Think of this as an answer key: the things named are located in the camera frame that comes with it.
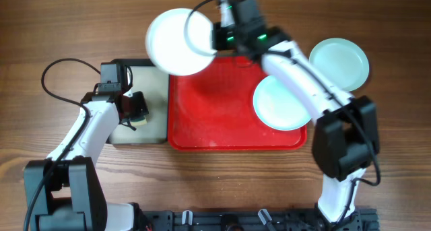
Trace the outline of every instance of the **wooden table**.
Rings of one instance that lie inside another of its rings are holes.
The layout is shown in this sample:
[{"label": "wooden table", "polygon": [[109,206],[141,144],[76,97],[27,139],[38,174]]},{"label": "wooden table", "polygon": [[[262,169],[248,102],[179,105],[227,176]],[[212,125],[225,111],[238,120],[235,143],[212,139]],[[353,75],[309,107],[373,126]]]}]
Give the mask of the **wooden table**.
[{"label": "wooden table", "polygon": [[[78,113],[42,91],[52,61],[75,57],[99,67],[145,58],[144,36],[163,11],[202,0],[0,0],[0,230],[22,228],[23,169],[64,138]],[[259,0],[269,25],[289,32],[308,54],[333,37],[357,43],[372,67],[354,92],[378,106],[377,188],[361,185],[356,203],[377,208],[382,230],[431,229],[430,0]],[[207,5],[202,12],[219,20]],[[79,63],[48,74],[49,89],[79,100],[98,75]],[[312,138],[312,127],[308,134]],[[107,201],[146,210],[312,207],[322,174],[310,140],[295,152],[180,153],[168,144],[106,145],[97,172]],[[368,178],[374,178],[370,168]]]}]

